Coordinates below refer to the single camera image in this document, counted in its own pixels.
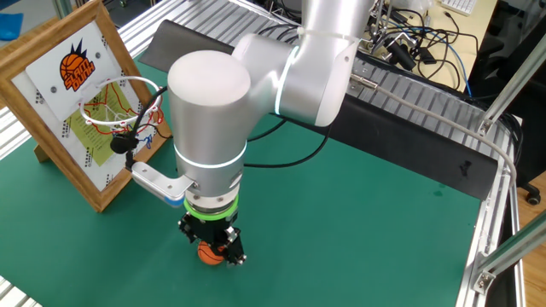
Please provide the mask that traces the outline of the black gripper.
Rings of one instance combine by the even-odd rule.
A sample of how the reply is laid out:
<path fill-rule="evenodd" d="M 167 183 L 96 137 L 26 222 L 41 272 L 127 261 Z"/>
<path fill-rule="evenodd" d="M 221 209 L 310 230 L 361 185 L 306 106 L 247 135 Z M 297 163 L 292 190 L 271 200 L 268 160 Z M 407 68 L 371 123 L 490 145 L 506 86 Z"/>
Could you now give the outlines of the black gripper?
<path fill-rule="evenodd" d="M 207 244 L 217 245 L 218 251 L 228 264 L 243 265 L 247 255 L 241 243 L 241 231 L 233 226 L 236 218 L 237 214 L 234 217 L 204 220 L 185 213 L 178 221 L 178 228 L 190 244 L 203 240 Z"/>

